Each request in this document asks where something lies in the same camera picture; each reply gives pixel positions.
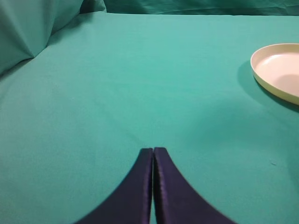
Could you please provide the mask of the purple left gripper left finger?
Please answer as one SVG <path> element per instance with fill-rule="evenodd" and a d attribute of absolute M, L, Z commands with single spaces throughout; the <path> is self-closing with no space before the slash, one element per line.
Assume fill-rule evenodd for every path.
<path fill-rule="evenodd" d="M 153 149 L 143 148 L 132 168 L 105 201 L 78 224 L 149 224 Z"/>

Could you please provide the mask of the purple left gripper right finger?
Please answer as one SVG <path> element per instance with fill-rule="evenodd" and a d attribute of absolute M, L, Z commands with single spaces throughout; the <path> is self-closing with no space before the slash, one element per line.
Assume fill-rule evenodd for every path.
<path fill-rule="evenodd" d="M 167 149 L 154 149 L 153 194 L 158 224 L 232 224 L 182 176 Z"/>

